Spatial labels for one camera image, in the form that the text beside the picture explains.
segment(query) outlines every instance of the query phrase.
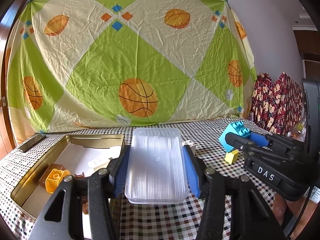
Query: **blue building block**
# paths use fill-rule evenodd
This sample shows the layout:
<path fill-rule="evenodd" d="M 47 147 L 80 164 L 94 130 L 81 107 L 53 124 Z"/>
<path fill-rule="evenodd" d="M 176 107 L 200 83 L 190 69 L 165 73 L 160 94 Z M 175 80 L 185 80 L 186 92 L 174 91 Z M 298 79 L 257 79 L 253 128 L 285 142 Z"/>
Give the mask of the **blue building block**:
<path fill-rule="evenodd" d="M 224 130 L 222 135 L 219 137 L 219 141 L 221 142 L 222 146 L 224 147 L 224 149 L 227 153 L 231 152 L 231 150 L 233 149 L 233 146 L 228 145 L 225 140 L 226 134 L 229 132 L 235 133 L 235 134 L 240 135 L 241 137 L 244 137 L 244 138 L 247 138 L 250 136 L 250 130 L 243 126 L 242 121 L 230 123 L 227 126 L 227 128 Z"/>

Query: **checkered tablecloth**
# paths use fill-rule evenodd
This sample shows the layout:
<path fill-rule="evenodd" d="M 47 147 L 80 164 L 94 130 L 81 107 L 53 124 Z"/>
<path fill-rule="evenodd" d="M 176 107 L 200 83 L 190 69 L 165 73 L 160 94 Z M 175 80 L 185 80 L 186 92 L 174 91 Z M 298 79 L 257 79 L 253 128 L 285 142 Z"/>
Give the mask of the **checkered tablecloth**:
<path fill-rule="evenodd" d="M 156 125 L 159 128 L 178 128 L 183 140 L 196 143 L 196 156 L 203 159 L 208 167 L 230 177 L 247 175 L 271 207 L 274 194 L 268 186 L 245 171 L 243 155 L 230 165 L 224 161 L 225 152 L 218 141 L 227 125 L 239 119 L 224 118 L 212 121 L 171 123 Z M 253 122 L 243 120 L 245 127 L 252 131 L 266 133 Z M 34 221 L 20 211 L 10 198 L 10 193 L 20 179 L 37 160 L 66 134 L 123 134 L 126 144 L 131 144 L 135 127 L 81 130 L 69 133 L 48 133 L 47 138 L 26 153 L 10 152 L 0 161 L 0 214 L 18 239 L 28 239 Z M 136 205 L 122 200 L 120 212 L 120 239 L 195 239 L 200 225 L 204 201 L 191 193 L 187 199 L 176 205 Z M 231 198 L 225 201 L 225 224 L 223 239 L 230 235 Z"/>

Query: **yellow block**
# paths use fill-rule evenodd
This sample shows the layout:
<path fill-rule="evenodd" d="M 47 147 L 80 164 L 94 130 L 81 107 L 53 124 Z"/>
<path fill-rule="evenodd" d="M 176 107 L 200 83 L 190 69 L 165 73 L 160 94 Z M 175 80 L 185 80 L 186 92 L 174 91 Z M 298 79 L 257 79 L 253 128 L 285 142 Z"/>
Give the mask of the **yellow block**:
<path fill-rule="evenodd" d="M 63 178 L 67 175 L 70 175 L 70 171 L 68 170 L 61 171 L 57 169 L 52 169 L 52 171 L 45 180 L 45 189 L 47 190 L 47 192 L 52 194 L 59 186 Z"/>
<path fill-rule="evenodd" d="M 234 163 L 238 159 L 239 150 L 234 150 L 226 154 L 224 160 L 230 164 Z"/>

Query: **clear plastic container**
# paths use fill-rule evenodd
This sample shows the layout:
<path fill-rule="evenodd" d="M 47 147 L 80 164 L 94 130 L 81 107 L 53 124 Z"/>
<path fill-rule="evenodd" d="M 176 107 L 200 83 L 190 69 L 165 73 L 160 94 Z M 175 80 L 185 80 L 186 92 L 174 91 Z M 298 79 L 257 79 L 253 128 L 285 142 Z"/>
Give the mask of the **clear plastic container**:
<path fill-rule="evenodd" d="M 176 204 L 188 196 L 177 128 L 137 128 L 133 132 L 124 194 L 135 204 Z"/>

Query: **basketball print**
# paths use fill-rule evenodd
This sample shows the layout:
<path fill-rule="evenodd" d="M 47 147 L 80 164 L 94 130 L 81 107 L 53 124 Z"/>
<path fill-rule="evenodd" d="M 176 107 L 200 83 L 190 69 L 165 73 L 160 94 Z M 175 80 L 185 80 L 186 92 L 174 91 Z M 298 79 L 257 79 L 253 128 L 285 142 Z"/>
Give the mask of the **basketball print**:
<path fill-rule="evenodd" d="M 247 36 L 247 33 L 245 32 L 245 29 L 243 28 L 241 23 L 236 22 L 236 25 L 237 25 L 238 33 L 241 37 L 241 40 L 243 40 Z"/>
<path fill-rule="evenodd" d="M 69 17 L 63 14 L 53 17 L 45 26 L 44 34 L 56 36 L 63 32 L 69 21 Z"/>
<path fill-rule="evenodd" d="M 23 79 L 24 95 L 30 106 L 37 110 L 42 106 L 43 97 L 39 90 L 39 85 L 33 77 L 27 76 Z"/>
<path fill-rule="evenodd" d="M 129 78 L 119 88 L 119 99 L 124 109 L 136 117 L 149 117 L 158 107 L 156 92 L 140 78 Z"/>
<path fill-rule="evenodd" d="M 231 60 L 228 64 L 228 76 L 230 78 L 231 84 L 236 88 L 240 87 L 243 83 L 242 69 L 237 60 Z"/>
<path fill-rule="evenodd" d="M 183 29 L 189 22 L 190 14 L 180 9 L 171 9 L 164 17 L 164 23 L 175 29 Z"/>

